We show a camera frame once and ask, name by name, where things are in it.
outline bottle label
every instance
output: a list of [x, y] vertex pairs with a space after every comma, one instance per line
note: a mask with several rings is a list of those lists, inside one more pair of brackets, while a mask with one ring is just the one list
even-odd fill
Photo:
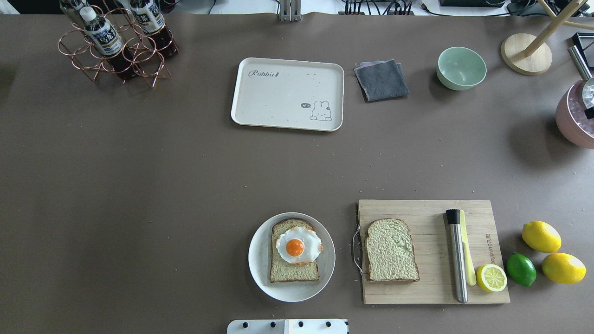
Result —
[[148, 34], [156, 32], [165, 25], [163, 15], [154, 1], [150, 1], [142, 8], [132, 8], [132, 12], [134, 12], [140, 27]]
[[122, 37], [113, 28], [109, 21], [97, 31], [85, 31], [91, 37], [99, 52], [105, 56], [111, 56], [122, 49]]

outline egg yolk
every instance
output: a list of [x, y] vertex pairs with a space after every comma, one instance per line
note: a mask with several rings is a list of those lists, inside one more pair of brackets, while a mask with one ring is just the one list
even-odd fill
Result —
[[303, 241], [299, 239], [292, 239], [287, 242], [287, 246], [285, 246], [287, 254], [290, 256], [300, 256], [305, 249], [305, 245], [303, 245]]

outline lime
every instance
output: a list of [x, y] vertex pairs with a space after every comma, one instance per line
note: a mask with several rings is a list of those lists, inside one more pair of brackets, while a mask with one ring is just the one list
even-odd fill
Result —
[[553, 282], [573, 284], [586, 276], [586, 266], [573, 255], [555, 253], [542, 261], [542, 272]]
[[536, 269], [529, 258], [520, 253], [513, 253], [505, 264], [508, 276], [523, 286], [531, 286], [536, 280]]
[[476, 283], [486, 292], [498, 292], [507, 286], [507, 276], [503, 268], [489, 263], [476, 271]]
[[543, 253], [554, 253], [561, 248], [561, 236], [557, 230], [539, 220], [524, 224], [522, 239], [532, 249]]

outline toast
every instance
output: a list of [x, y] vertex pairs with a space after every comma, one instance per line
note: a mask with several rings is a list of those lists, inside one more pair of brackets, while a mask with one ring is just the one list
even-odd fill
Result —
[[280, 257], [276, 249], [276, 240], [293, 226], [307, 226], [314, 229], [311, 224], [302, 219], [285, 219], [272, 226], [270, 237], [270, 283], [310, 282], [319, 281], [318, 263], [290, 264]]
[[370, 281], [420, 280], [410, 230], [402, 220], [384, 218], [369, 224], [365, 249]]

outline bread crust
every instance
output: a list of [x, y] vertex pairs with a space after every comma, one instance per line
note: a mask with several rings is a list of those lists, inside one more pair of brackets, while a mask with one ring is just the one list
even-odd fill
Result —
[[[375, 223], [378, 223], [379, 224], [379, 223], [384, 222], [385, 220], [396, 220], [398, 223], [401, 223], [402, 225], [404, 225], [406, 227], [406, 229], [408, 230], [408, 237], [409, 237], [410, 243], [411, 243], [413, 264], [414, 264], [414, 268], [415, 268], [416, 274], [418, 276], [417, 279], [371, 279], [371, 272], [372, 272], [372, 267], [373, 266], [371, 265], [371, 260], [369, 259], [369, 248], [367, 248], [367, 246], [368, 246], [367, 240], [369, 240], [369, 238], [371, 236], [370, 227], [372, 227], [373, 224], [375, 224]], [[374, 220], [367, 227], [367, 239], [366, 239], [366, 242], [365, 242], [365, 247], [367, 249], [367, 260], [368, 260], [368, 263], [369, 263], [369, 266], [368, 266], [368, 268], [369, 268], [369, 281], [371, 281], [371, 282], [418, 282], [419, 280], [421, 280], [421, 276], [419, 274], [419, 267], [416, 264], [416, 260], [415, 260], [415, 242], [413, 240], [412, 235], [410, 234], [410, 228], [409, 228], [408, 224], [405, 221], [403, 221], [401, 219], [398, 219], [398, 218], [382, 218], [382, 219]]]
[[[313, 261], [313, 263], [315, 264], [315, 271], [318, 273], [318, 277], [316, 279], [287, 279], [287, 280], [279, 279], [279, 280], [275, 280], [275, 281], [272, 280], [272, 274], [273, 274], [272, 271], [273, 271], [273, 266], [274, 266], [274, 251], [276, 251], [276, 240], [273, 238], [273, 236], [276, 234], [277, 229], [279, 228], [280, 225], [282, 225], [290, 220], [295, 220], [300, 223], [303, 223], [306, 229], [310, 229], [315, 232], [314, 227], [311, 226], [310, 223], [308, 223], [307, 221], [305, 221], [303, 219], [298, 219], [298, 218], [290, 218], [290, 219], [281, 220], [280, 222], [278, 222], [272, 226], [272, 234], [270, 236], [270, 273], [268, 274], [268, 280], [270, 281], [270, 283], [319, 281], [320, 280], [319, 268], [318, 268], [318, 263], [315, 260]], [[310, 264], [310, 263], [311, 262], [295, 263], [294, 266], [301, 266], [301, 265]]]

